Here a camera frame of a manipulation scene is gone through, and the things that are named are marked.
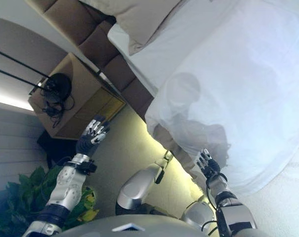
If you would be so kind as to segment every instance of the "light strip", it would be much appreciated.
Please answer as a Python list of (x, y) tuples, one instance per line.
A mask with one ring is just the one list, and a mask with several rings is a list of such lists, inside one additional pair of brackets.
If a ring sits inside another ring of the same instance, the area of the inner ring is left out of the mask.
[(0, 95), (0, 103), (15, 106), (15, 107), (19, 107), (19, 108), (22, 108), (22, 109), (25, 109), (25, 110), (34, 111), (29, 103), (24, 102), (24, 101), (15, 100), (13, 98), (3, 96), (3, 95)]

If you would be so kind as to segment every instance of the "yellow leaf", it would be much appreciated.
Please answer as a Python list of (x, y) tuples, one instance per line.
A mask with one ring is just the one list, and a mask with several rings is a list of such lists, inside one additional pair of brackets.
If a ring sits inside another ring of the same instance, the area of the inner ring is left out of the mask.
[(88, 210), (78, 218), (78, 221), (92, 221), (98, 212), (99, 210)]
[(92, 194), (89, 194), (88, 196), (86, 196), (86, 199), (88, 201), (94, 202), (94, 196)]

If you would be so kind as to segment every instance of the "wall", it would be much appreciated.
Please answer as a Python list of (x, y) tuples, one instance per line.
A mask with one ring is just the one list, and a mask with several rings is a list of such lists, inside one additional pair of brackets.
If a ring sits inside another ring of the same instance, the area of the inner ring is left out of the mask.
[(0, 0), (0, 18), (19, 24), (50, 40), (66, 52), (72, 52), (96, 72), (91, 63), (70, 41), (39, 16), (24, 0)]
[(0, 191), (6, 183), (18, 182), (18, 174), (46, 168), (45, 152), (36, 143), (43, 126), (36, 116), (0, 104)]
[[(49, 74), (67, 55), (40, 35), (3, 19), (0, 19), (0, 51), (44, 74)], [(2, 55), (0, 69), (33, 83), (43, 77)], [(32, 85), (0, 73), (0, 102), (11, 100), (9, 104), (31, 110), (27, 100), (32, 89)]]

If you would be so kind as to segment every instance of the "potted plant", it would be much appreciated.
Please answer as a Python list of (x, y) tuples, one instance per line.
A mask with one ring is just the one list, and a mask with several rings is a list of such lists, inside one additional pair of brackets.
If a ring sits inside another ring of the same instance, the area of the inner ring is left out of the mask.
[[(20, 174), (20, 184), (8, 182), (7, 209), (0, 214), (1, 237), (24, 234), (46, 205), (61, 169), (61, 166), (55, 166), (45, 174), (44, 169), (39, 167), (30, 177)], [(96, 194), (93, 189), (84, 187), (82, 198), (68, 216), (63, 231), (93, 220), (99, 212), (93, 208), (95, 201)]]

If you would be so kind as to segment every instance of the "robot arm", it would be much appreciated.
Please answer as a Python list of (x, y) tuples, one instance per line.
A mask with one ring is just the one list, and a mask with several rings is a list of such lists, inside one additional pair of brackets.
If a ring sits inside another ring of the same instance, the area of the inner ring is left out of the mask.
[(92, 147), (99, 145), (109, 131), (108, 123), (102, 124), (104, 119), (96, 116), (86, 127), (77, 142), (77, 154), (64, 164), (44, 210), (22, 237), (46, 237), (61, 232), (67, 216), (81, 199), (81, 189), (86, 176), (96, 171), (88, 153)]
[(247, 233), (258, 233), (255, 231), (241, 231), (256, 229), (256, 223), (249, 209), (238, 201), (237, 197), (228, 189), (227, 178), (220, 172), (220, 168), (212, 159), (207, 149), (201, 151), (196, 159), (196, 164), (207, 179), (207, 188), (216, 203), (217, 227), (221, 237), (245, 236)]
[(172, 156), (168, 156), (167, 153), (162, 159), (136, 172), (125, 182), (117, 198), (117, 204), (120, 207), (134, 210), (144, 203), (152, 186), (160, 183), (164, 170), (171, 160)]

